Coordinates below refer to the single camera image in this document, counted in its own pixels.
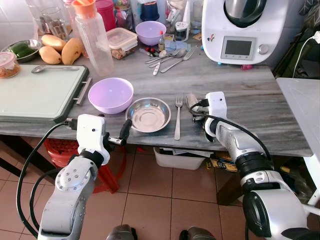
purple bowl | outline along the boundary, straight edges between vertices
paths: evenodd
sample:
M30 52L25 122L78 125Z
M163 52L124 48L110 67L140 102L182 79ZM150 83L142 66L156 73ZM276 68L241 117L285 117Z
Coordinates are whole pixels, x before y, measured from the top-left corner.
M98 81L88 93L90 103L105 114L118 114L132 102L134 87L122 78L111 77Z
M157 45L161 37L160 31L165 34L166 30L166 26L158 21L143 21L135 27L139 40L147 46Z

green vegetable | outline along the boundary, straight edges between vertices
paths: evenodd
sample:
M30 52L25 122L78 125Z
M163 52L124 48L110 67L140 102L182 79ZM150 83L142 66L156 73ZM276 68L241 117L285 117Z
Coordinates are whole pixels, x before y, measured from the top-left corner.
M20 58L23 58L23 57L26 57L30 54L33 54L35 52L35 50L31 49L31 48L26 48L26 49L23 49L21 51L19 51L16 56L18 57L18 59Z
M18 54L19 52L28 49L28 44L24 43L24 42L18 42L14 45L12 45L11 47L9 47L9 51L13 52L14 54Z

appliance knob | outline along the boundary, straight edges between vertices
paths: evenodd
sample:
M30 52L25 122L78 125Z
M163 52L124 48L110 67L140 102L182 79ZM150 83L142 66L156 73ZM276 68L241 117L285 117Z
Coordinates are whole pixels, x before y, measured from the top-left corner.
M267 44L261 44L258 47L258 53L263 55L266 54L267 52L269 52L269 46Z

cutting board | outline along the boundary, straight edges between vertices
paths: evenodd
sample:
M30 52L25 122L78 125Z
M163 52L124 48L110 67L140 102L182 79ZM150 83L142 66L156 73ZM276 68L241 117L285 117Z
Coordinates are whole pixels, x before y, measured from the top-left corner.
M45 69L32 73L36 66L20 65L17 75L0 78L0 121L61 122L66 119L74 104L73 97L88 77L88 68L77 66L76 71Z

stainless steel plate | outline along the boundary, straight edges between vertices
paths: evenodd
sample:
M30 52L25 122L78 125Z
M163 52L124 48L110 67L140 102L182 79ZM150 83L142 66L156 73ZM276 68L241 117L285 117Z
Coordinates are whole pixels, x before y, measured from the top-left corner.
M42 43L40 41L36 39L29 39L29 40L17 41L15 43L12 43L6 46L4 49L2 49L1 52L8 52L9 48L17 43L25 43L28 45L29 48L35 50L33 53L29 54L28 56L17 58L16 60L19 63L26 63L35 59L39 55L39 49L42 47Z
M152 97L133 102L125 112L125 119L132 120L132 128L142 133L163 129L170 121L171 111L162 100Z

